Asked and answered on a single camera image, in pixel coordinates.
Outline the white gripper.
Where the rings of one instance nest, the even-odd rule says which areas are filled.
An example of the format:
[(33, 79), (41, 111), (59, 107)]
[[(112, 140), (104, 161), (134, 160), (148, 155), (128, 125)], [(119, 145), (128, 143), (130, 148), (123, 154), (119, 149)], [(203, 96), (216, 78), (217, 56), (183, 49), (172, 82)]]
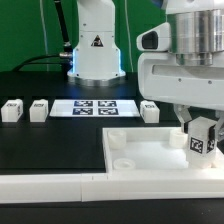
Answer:
[(218, 110), (215, 136), (224, 140), (224, 53), (216, 54), (211, 66), (179, 66), (170, 53), (143, 53), (138, 84), (145, 99), (174, 104), (182, 132), (192, 120), (189, 106)]

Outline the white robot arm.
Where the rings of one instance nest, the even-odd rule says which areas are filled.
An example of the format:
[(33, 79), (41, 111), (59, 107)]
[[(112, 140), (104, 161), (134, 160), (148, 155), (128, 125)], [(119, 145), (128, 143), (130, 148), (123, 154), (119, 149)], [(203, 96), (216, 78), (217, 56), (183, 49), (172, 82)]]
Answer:
[[(137, 37), (138, 84), (149, 100), (172, 103), (185, 130), (189, 107), (211, 109), (212, 133), (224, 140), (224, 0), (151, 0), (166, 21)], [(68, 77), (84, 85), (107, 85), (124, 76), (114, 41), (112, 0), (77, 0), (79, 43)]]

